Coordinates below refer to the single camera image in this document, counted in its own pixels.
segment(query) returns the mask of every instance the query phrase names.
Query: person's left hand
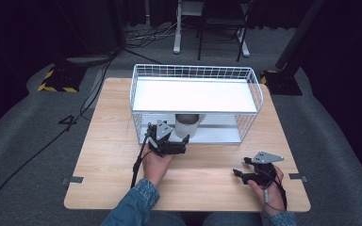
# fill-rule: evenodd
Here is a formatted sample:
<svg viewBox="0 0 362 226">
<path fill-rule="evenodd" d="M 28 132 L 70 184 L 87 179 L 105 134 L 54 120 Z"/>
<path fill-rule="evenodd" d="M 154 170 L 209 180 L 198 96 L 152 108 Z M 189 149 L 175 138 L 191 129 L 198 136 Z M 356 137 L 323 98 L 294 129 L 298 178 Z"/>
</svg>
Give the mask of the person's left hand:
<svg viewBox="0 0 362 226">
<path fill-rule="evenodd" d="M 164 157 L 160 157 L 145 146 L 142 156 L 145 156 L 142 160 L 144 172 L 143 178 L 149 180 L 157 187 L 164 175 L 166 175 L 167 169 L 175 158 L 175 155 L 168 154 Z"/>
<path fill-rule="evenodd" d="M 275 173 L 277 176 L 275 177 L 275 181 L 281 185 L 282 179 L 284 178 L 284 173 L 277 167 L 274 166 Z M 265 195 L 264 195 L 264 187 L 258 186 L 257 183 L 253 180 L 248 181 L 249 186 L 251 186 L 252 190 L 255 192 L 260 202 L 265 207 L 264 210 L 269 215 L 278 214 L 279 212 L 286 211 L 284 207 L 284 200 L 282 199 L 281 191 L 275 183 L 271 183 L 268 187 L 269 191 L 269 205 L 265 203 Z"/>
</svg>

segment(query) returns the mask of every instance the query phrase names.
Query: white wire basket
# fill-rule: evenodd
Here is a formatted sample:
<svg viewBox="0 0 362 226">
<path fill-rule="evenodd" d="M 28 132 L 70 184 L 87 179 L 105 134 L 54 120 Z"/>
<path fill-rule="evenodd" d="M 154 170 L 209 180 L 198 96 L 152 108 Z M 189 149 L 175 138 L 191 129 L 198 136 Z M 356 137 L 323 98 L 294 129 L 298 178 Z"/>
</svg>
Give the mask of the white wire basket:
<svg viewBox="0 0 362 226">
<path fill-rule="evenodd" d="M 130 106 L 139 143 L 148 123 L 174 127 L 175 114 L 204 114 L 189 143 L 238 144 L 263 106 L 263 94 L 252 68 L 137 64 Z"/>
</svg>

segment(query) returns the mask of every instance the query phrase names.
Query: chair leg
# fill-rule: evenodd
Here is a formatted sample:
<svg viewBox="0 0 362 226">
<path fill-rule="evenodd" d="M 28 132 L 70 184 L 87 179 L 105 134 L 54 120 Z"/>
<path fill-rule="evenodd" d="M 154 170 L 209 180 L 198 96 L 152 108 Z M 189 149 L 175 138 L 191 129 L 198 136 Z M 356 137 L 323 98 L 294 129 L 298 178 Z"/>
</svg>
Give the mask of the chair leg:
<svg viewBox="0 0 362 226">
<path fill-rule="evenodd" d="M 246 36 L 246 26 L 243 29 L 243 34 L 242 34 L 242 39 L 239 42 L 239 51 L 238 51 L 238 57 L 237 57 L 237 62 L 239 62 L 240 59 L 240 54 L 242 53 L 242 48 L 243 48 L 243 43 L 245 42 L 245 36 Z"/>
<path fill-rule="evenodd" d="M 201 60 L 201 52 L 202 52 L 202 41 L 204 38 L 204 28 L 199 28 L 199 52 L 198 52 L 198 60 Z"/>
</svg>

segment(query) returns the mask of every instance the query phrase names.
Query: wooden table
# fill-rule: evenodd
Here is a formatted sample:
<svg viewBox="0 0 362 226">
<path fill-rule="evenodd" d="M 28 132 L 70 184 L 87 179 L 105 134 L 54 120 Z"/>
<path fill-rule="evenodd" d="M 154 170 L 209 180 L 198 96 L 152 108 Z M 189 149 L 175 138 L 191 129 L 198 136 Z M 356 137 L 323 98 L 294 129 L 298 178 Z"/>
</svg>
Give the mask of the wooden table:
<svg viewBox="0 0 362 226">
<path fill-rule="evenodd" d="M 74 176 L 84 181 L 70 184 L 64 200 L 67 208 L 112 209 L 129 190 L 140 151 L 129 105 L 130 86 L 129 78 L 105 81 L 74 170 Z M 289 179 L 298 170 L 271 96 L 265 86 L 261 88 L 264 105 L 244 141 L 239 145 L 188 144 L 187 152 L 174 159 L 159 185 L 161 197 L 154 209 L 261 211 L 253 190 L 232 171 L 253 172 L 243 157 L 254 157 L 259 151 L 285 157 L 274 165 L 285 173 L 288 210 L 310 209 L 303 182 Z"/>
</svg>

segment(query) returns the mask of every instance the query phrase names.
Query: denim jacket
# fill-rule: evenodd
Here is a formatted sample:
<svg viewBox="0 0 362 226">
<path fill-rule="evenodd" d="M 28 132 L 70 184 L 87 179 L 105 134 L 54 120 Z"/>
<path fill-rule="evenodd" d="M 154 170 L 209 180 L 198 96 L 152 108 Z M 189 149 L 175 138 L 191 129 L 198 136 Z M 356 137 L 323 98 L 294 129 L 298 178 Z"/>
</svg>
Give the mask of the denim jacket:
<svg viewBox="0 0 362 226">
<path fill-rule="evenodd" d="M 155 186 L 150 181 L 141 179 L 127 192 L 119 205 L 110 211 L 102 225 L 143 225 L 148 221 L 151 209 L 159 198 Z M 296 225 L 295 215 L 291 212 L 272 215 L 269 220 L 274 226 Z"/>
</svg>

